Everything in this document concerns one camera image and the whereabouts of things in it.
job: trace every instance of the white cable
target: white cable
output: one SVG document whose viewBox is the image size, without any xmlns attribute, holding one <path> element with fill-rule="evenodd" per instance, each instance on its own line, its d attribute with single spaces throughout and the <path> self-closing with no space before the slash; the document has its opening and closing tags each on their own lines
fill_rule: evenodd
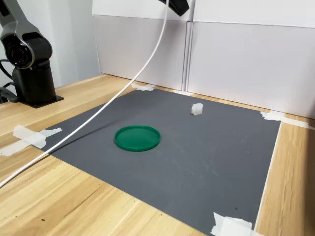
<svg viewBox="0 0 315 236">
<path fill-rule="evenodd" d="M 145 63 L 145 65 L 143 66 L 143 68 L 139 71 L 139 73 L 122 89 L 120 90 L 112 99 L 109 100 L 109 102 L 107 102 L 98 112 L 96 112 L 91 118 L 89 118 L 86 122 L 84 122 L 83 124 L 81 124 L 76 130 L 74 130 L 71 134 L 69 134 L 67 137 L 65 137 L 64 139 L 62 139 L 59 143 L 57 143 L 56 145 L 54 145 L 53 147 L 51 147 L 50 149 L 48 149 L 47 151 L 45 151 L 43 154 L 41 154 L 40 156 L 38 156 L 37 158 L 35 158 L 33 161 L 29 162 L 28 164 L 26 164 L 25 166 L 21 167 L 20 169 L 18 169 L 16 172 L 14 172 L 12 175 L 10 175 L 8 178 L 6 178 L 4 181 L 2 181 L 0 183 L 0 188 L 2 188 L 5 184 L 7 184 L 9 181 L 11 181 L 13 178 L 15 178 L 18 174 L 20 174 L 22 171 L 24 171 L 25 169 L 27 169 L 28 167 L 30 167 L 32 164 L 34 164 L 35 162 L 37 162 L 38 160 L 40 160 L 42 157 L 44 157 L 45 155 L 49 154 L 52 150 L 54 150 L 55 148 L 57 148 L 60 144 L 62 144 L 63 142 L 65 142 L 68 138 L 70 138 L 72 135 L 74 135 L 76 132 L 78 132 L 80 129 L 82 129 L 86 124 L 88 124 L 92 119 L 94 119 L 99 113 L 101 113 L 109 104 L 111 104 L 123 91 L 126 90 L 126 88 L 128 88 L 137 78 L 138 76 L 142 73 L 142 71 L 147 67 L 147 65 L 149 64 L 149 62 L 151 61 L 151 59 L 153 58 L 154 54 L 156 53 L 158 46 L 162 40 L 162 36 L 164 33 L 164 29 L 165 29 L 165 25 L 166 25 L 166 20 L 167 20 L 167 12 L 168 12 L 168 5 L 169 5 L 169 0 L 166 0 L 166 7 L 165 7 L 165 15 L 164 15 L 164 23 L 163 23 L 163 27 L 162 27 L 162 31 L 161 31 L 161 35 L 159 36 L 158 42 L 156 47 L 154 48 L 154 51 L 152 53 L 152 55 L 150 56 L 150 58 L 148 59 L 148 61 Z"/>
</svg>

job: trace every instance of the white wall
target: white wall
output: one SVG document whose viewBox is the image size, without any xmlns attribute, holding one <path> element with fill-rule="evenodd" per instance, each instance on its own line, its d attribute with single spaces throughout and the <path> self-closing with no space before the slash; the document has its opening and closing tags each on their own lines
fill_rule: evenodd
<svg viewBox="0 0 315 236">
<path fill-rule="evenodd" d="M 193 20 L 315 28 L 315 1 L 196 0 Z"/>
<path fill-rule="evenodd" d="M 92 0 L 18 2 L 27 19 L 40 30 L 53 47 L 50 62 L 55 87 L 100 74 L 94 39 Z M 0 59 L 5 58 L 1 44 Z M 13 66 L 5 66 L 11 73 Z M 9 79 L 0 71 L 0 86 L 7 82 Z"/>
<path fill-rule="evenodd" d="M 195 0 L 187 0 L 189 6 Z M 165 4 L 158 0 L 93 0 L 93 15 L 164 19 Z M 190 11 L 179 17 L 168 9 L 168 20 L 188 21 Z"/>
<path fill-rule="evenodd" d="M 92 0 L 48 0 L 62 85 L 100 74 Z"/>
<path fill-rule="evenodd" d="M 315 118 L 315 1 L 196 0 L 188 91 Z"/>
</svg>

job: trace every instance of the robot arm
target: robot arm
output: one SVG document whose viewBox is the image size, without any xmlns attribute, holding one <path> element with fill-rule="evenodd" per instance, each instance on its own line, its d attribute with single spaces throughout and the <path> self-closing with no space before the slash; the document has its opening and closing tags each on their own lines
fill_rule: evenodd
<svg viewBox="0 0 315 236">
<path fill-rule="evenodd" d="M 169 7 L 179 16 L 189 10 L 187 0 L 170 0 Z M 12 80 L 19 101 L 38 108 L 62 100 L 56 96 L 50 69 L 52 47 L 27 20 L 17 0 L 0 0 L 0 24 L 3 28 L 0 40 L 6 57 L 15 66 Z"/>
</svg>

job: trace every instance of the white partition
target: white partition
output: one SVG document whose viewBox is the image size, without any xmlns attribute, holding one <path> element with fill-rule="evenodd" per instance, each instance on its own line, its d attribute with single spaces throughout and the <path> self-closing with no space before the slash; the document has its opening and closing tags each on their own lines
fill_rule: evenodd
<svg viewBox="0 0 315 236">
<path fill-rule="evenodd" d="M 315 118 L 315 3 L 280 6 L 197 0 L 188 91 Z"/>
<path fill-rule="evenodd" d="M 94 0 L 95 37 L 101 71 L 133 78 L 151 55 L 163 23 L 165 4 L 158 0 Z M 161 45 L 139 81 L 181 90 L 188 11 L 182 17 L 169 9 Z"/>
</svg>

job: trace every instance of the black cable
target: black cable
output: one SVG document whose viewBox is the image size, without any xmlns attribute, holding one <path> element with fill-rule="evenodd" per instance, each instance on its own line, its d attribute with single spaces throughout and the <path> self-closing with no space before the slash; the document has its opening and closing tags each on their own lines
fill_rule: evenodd
<svg viewBox="0 0 315 236">
<path fill-rule="evenodd" d="M 9 62 L 9 60 L 7 60 L 7 59 L 2 59 L 2 60 L 0 60 L 0 69 L 2 70 L 2 72 L 3 72 L 7 77 L 9 77 L 10 79 L 12 79 L 12 75 L 10 75 L 10 74 L 5 70 L 5 68 L 4 68 L 3 65 L 2 65 L 2 62 Z"/>
<path fill-rule="evenodd" d="M 2 62 L 9 62 L 9 60 L 6 60 L 6 59 L 0 60 L 0 69 L 7 77 L 12 79 L 12 76 L 3 67 Z M 0 104 L 5 103 L 7 101 L 17 102 L 19 100 L 19 98 L 14 93 L 12 93 L 11 91 L 7 89 L 7 87 L 9 87 L 10 85 L 14 86 L 14 83 L 9 82 L 9 83 L 6 83 L 3 87 L 0 87 Z"/>
<path fill-rule="evenodd" d="M 14 83 L 13 82 L 9 82 L 7 84 L 5 84 L 4 86 L 2 86 L 3 88 L 6 88 L 6 87 L 9 87 L 10 85 L 14 86 Z"/>
</svg>

